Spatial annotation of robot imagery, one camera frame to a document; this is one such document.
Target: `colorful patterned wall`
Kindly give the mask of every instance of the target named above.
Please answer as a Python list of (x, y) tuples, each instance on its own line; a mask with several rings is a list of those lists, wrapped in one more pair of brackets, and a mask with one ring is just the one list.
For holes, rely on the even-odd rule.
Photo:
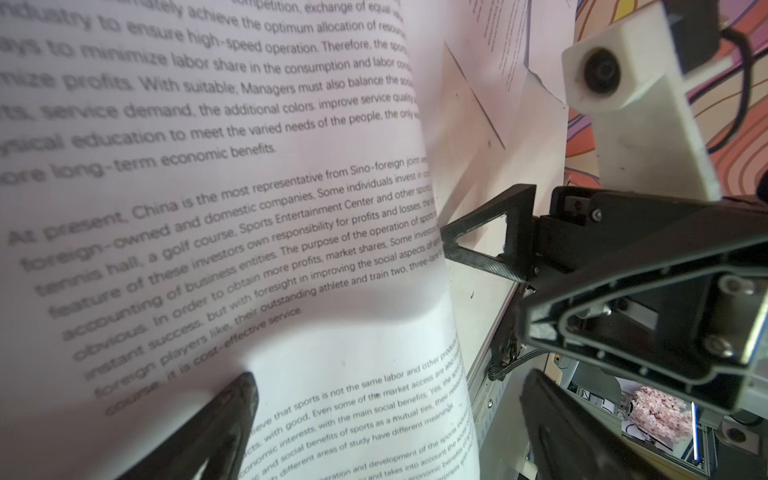
[[(575, 41), (594, 35), (611, 23), (653, 0), (579, 0)], [(768, 0), (720, 0), (720, 14), (739, 31), (747, 33), (757, 53), (768, 45)], [(740, 63), (738, 50), (722, 41), (719, 56), (731, 55)], [(737, 74), (692, 105), (704, 138), (715, 144), (736, 115), (741, 92)], [(753, 194), (757, 181), (768, 169), (768, 57), (755, 64), (750, 113), (739, 134), (712, 155), (723, 192)], [(571, 111), (565, 170), (573, 184), (599, 187), (600, 174), (594, 153), (592, 124), (588, 116)]]

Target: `paper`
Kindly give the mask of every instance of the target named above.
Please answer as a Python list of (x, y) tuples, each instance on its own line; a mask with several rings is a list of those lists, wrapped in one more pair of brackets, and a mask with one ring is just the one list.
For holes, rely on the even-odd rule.
[(506, 146), (528, 71), (528, 0), (453, 2), (451, 15), (448, 47)]
[(574, 44), (576, 0), (532, 0), (528, 69), (559, 101), (565, 101), (563, 51)]
[(243, 371), (239, 478), (479, 478), (398, 2), (0, 5), (0, 478)]

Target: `silver screw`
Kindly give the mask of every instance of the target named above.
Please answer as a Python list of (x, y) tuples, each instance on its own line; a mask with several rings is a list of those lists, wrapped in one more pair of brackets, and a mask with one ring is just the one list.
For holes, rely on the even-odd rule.
[(728, 340), (720, 335), (708, 335), (704, 338), (703, 344), (709, 353), (719, 356), (721, 359), (729, 359), (736, 353)]
[(753, 295), (755, 283), (737, 275), (723, 275), (717, 280), (720, 291), (728, 295)]

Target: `colorful wallpaper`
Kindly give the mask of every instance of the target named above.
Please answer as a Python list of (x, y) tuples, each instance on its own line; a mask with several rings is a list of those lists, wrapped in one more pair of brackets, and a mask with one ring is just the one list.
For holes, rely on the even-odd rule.
[[(652, 1), (579, 0), (574, 40), (594, 35)], [(727, 17), (736, 30), (750, 36), (755, 53), (768, 45), (768, 0), (720, 0), (720, 14)], [(740, 63), (738, 50), (722, 41), (718, 56), (725, 55), (731, 55), (735, 65)], [(741, 75), (737, 74), (692, 105), (709, 145), (728, 131), (739, 104), (741, 81)], [(739, 134), (712, 155), (725, 194), (753, 194), (768, 169), (768, 57), (755, 64), (750, 104), (750, 113)], [(600, 186), (592, 123), (588, 116), (573, 110), (568, 118), (565, 170), (573, 184)]]

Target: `wavy line pattern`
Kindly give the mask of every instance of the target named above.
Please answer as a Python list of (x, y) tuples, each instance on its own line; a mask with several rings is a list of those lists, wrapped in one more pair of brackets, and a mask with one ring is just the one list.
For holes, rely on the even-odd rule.
[[(652, 1), (579, 0), (574, 40), (594, 35)], [(720, 0), (720, 14), (728, 18), (735, 29), (750, 36), (755, 51), (768, 48), (768, 0)], [(726, 42), (723, 42), (717, 55), (731, 55), (734, 64), (740, 63), (738, 51)], [(768, 68), (756, 67), (754, 73), (754, 87), (768, 81)], [(704, 95), (694, 106), (702, 132), (711, 132), (705, 134), (708, 144), (716, 143), (730, 127), (739, 101), (738, 88), (734, 89), (734, 85), (739, 84), (740, 79), (737, 79), (736, 84), (725, 82)], [(726, 194), (753, 194), (757, 181), (768, 170), (767, 98), (768, 88), (753, 90), (752, 105), (745, 125), (728, 147), (712, 156)], [(568, 116), (565, 165), (572, 183), (584, 187), (599, 185), (600, 173), (596, 167), (591, 120), (576, 111), (571, 111)]]

